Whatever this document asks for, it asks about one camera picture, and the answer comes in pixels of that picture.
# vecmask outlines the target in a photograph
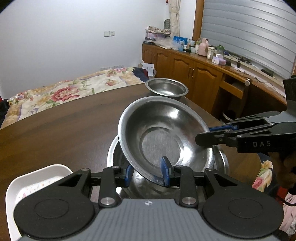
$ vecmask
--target plastic tray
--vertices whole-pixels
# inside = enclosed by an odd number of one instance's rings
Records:
[[[54,164],[14,179],[6,191],[6,217],[11,241],[21,238],[13,218],[13,210],[24,197],[72,174],[69,167]]]

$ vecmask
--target gray roller blind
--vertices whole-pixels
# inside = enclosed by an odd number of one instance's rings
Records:
[[[282,0],[205,0],[201,37],[289,78],[296,13]]]

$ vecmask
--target wooden countertop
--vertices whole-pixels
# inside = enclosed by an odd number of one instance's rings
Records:
[[[0,130],[0,240],[9,240],[5,212],[5,193],[18,176],[51,164],[63,164],[71,170],[87,167],[101,172],[107,166],[107,153],[117,135],[118,121],[133,101],[148,96],[145,84],[98,93],[56,106],[20,120]],[[208,126],[220,122],[185,97]],[[239,154],[222,146],[230,167],[230,176],[251,185],[260,168],[255,153]],[[98,189],[92,201],[97,202]]]
[[[221,66],[221,65],[216,65],[216,64],[212,64],[212,61],[207,59],[207,57],[204,57],[204,56],[200,56],[198,54],[190,54],[190,53],[187,53],[187,52],[180,52],[180,51],[175,51],[175,50],[172,50],[172,49],[164,49],[164,48],[161,48],[159,46],[155,46],[155,45],[151,45],[152,47],[154,48],[157,48],[158,50],[162,50],[162,51],[170,51],[171,53],[173,54],[177,54],[177,55],[180,55],[180,56],[186,56],[187,58],[190,58],[194,61],[197,61],[201,64],[204,64],[206,66],[209,66],[215,70],[218,70],[222,73],[225,73],[241,82],[245,82],[245,80],[247,78],[252,78],[253,76],[249,75],[249,74],[246,74],[246,73],[242,73],[238,70],[236,70],[234,67],[232,66]],[[278,92],[276,92],[273,88],[263,84],[263,83],[260,83],[258,81],[256,81],[255,79],[252,79],[252,84],[255,85],[256,87],[260,88],[261,90],[263,90],[264,92],[268,93],[269,95],[271,95],[272,97],[274,97],[275,99],[277,99],[278,101],[280,101],[281,103],[283,104],[287,104],[286,102],[286,99],[280,95]]]

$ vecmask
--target black circular cover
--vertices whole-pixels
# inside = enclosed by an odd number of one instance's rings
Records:
[[[214,194],[206,201],[202,212],[218,231],[244,239],[267,236],[277,230],[283,220],[282,208],[267,195]]]
[[[14,220],[21,233],[37,239],[58,239],[83,229],[94,214],[92,202],[84,195],[28,196],[15,207]]]

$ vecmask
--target stainless steel bowl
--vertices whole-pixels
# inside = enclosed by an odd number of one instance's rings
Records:
[[[124,156],[147,180],[164,186],[160,159],[194,171],[212,168],[214,155],[195,143],[195,136],[209,131],[201,117],[185,104],[165,97],[138,99],[122,113],[118,138]]]
[[[215,164],[214,168],[222,173],[229,174],[228,160],[221,150],[220,146],[214,146]],[[107,155],[107,166],[118,166],[121,164],[123,156],[120,144],[118,142],[118,136],[114,138],[110,145]],[[140,199],[162,199],[162,198],[179,198],[179,188],[165,188],[155,183],[152,183],[142,177],[136,171],[133,174],[131,183],[128,188],[116,188],[117,193],[121,198],[140,198]],[[199,201],[201,202],[203,197],[202,188],[197,188]]]
[[[145,85],[153,94],[173,99],[180,99],[188,94],[186,85],[176,80],[155,78],[148,80]]]

